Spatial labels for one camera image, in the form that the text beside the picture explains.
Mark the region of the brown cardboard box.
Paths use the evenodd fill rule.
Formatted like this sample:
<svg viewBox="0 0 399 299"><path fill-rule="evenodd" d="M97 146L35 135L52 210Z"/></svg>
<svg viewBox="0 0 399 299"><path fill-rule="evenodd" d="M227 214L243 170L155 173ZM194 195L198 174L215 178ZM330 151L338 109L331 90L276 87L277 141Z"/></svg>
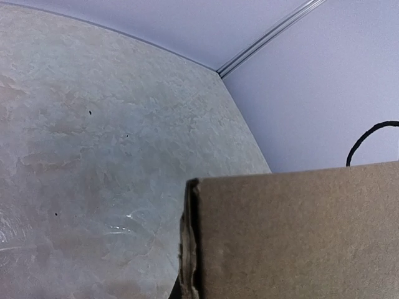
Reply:
<svg viewBox="0 0 399 299"><path fill-rule="evenodd" d="M192 179L183 298L397 298L398 163Z"/></svg>

